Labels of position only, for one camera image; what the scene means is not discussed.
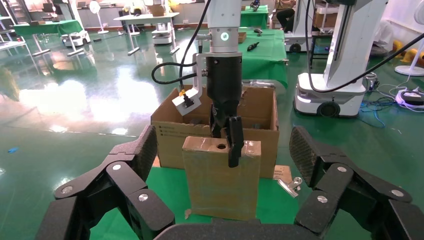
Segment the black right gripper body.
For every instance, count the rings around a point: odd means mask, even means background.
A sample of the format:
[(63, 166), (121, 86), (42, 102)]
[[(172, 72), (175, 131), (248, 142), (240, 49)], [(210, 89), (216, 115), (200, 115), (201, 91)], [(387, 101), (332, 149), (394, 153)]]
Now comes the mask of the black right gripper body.
[(242, 57), (209, 56), (205, 60), (206, 93), (212, 100), (213, 116), (216, 118), (236, 116), (242, 95)]

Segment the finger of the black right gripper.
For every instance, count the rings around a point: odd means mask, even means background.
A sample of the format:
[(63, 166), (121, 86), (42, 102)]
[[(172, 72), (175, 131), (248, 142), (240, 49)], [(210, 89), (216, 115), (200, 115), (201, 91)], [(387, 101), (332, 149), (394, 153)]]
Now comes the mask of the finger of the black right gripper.
[(224, 130), (224, 135), (229, 136), (229, 116), (228, 115), (214, 115), (210, 114), (210, 132), (213, 138), (221, 138), (221, 131)]
[(244, 146), (244, 133), (241, 116), (228, 118), (226, 137), (229, 146), (228, 166), (230, 168), (235, 168), (239, 165), (239, 159), (242, 155), (242, 148)]

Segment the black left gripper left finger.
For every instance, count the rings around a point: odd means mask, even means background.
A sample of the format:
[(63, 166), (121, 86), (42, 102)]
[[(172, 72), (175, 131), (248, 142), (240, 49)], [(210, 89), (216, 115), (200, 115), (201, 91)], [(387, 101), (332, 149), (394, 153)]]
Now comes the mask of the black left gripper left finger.
[(103, 216), (118, 209), (140, 240), (175, 223), (174, 213), (146, 183), (157, 156), (153, 125), (114, 146), (103, 162), (59, 186), (36, 233), (38, 240), (88, 240)]

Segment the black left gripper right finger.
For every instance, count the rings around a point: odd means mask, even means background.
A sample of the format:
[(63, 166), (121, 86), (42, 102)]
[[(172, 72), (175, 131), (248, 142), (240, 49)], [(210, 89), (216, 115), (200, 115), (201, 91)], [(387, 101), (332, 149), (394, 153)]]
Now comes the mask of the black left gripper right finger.
[(404, 189), (358, 167), (340, 148), (319, 142), (302, 126), (292, 129), (289, 153), (311, 194), (295, 224), (323, 237), (339, 210), (374, 240), (421, 240), (424, 214)]

